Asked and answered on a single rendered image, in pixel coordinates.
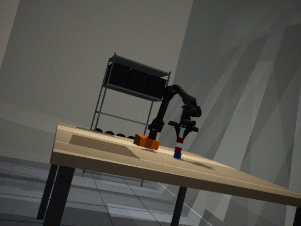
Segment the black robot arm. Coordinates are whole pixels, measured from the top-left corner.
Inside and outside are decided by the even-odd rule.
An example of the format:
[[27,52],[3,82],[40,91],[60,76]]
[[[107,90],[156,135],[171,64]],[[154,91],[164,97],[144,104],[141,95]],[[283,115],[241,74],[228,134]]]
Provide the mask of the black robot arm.
[[[148,126],[150,130],[149,136],[147,138],[156,140],[157,133],[161,132],[164,122],[163,118],[169,104],[169,101],[174,97],[174,95],[179,94],[182,97],[182,101],[184,105],[182,106],[183,111],[182,115],[187,115],[190,117],[200,117],[202,112],[200,106],[197,106],[196,98],[188,95],[179,85],[167,86],[163,89],[163,100],[158,111],[157,117],[152,121],[152,123]],[[186,104],[186,105],[185,105]],[[181,124],[184,124],[186,127],[192,128],[195,127],[196,121],[190,121],[190,119],[186,119],[183,117]],[[153,130],[155,129],[155,130]]]

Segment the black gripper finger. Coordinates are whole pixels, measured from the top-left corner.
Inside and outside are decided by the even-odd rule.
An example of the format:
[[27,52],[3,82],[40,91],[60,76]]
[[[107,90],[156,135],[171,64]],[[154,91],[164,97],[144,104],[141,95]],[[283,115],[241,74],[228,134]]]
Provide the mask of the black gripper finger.
[[179,134],[180,134],[181,128],[177,128],[177,127],[174,127],[174,128],[175,128],[176,136],[177,136],[177,139],[178,139],[178,138],[179,138]]
[[189,130],[184,130],[183,138],[185,139],[186,136],[188,135],[188,133],[190,133],[190,132],[191,132],[191,131],[189,131]]

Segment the blue cube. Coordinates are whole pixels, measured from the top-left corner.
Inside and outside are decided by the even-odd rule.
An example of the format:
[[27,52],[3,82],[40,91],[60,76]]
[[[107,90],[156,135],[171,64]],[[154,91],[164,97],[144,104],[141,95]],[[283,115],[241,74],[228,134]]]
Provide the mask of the blue cube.
[[174,158],[177,158],[177,159],[181,159],[181,153],[177,153],[177,152],[175,152],[174,153]]

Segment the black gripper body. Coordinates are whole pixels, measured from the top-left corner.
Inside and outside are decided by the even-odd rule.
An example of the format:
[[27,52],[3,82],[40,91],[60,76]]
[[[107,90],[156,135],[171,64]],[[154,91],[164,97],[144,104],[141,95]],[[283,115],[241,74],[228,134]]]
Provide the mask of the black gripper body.
[[[197,128],[197,127],[192,127],[192,128],[190,128],[190,127],[185,127],[184,124],[181,124],[181,121],[182,121],[183,117],[186,117],[186,119],[190,119],[190,120],[191,120],[190,116],[182,115],[182,116],[180,117],[181,120],[180,120],[179,124],[178,124],[177,122],[175,122],[175,121],[169,121],[168,125],[175,126],[175,127],[177,127],[177,128],[182,127],[182,128],[185,128],[186,130],[189,130],[189,131],[195,131],[195,132],[198,132],[198,128]],[[182,126],[181,126],[181,125],[182,125]]]

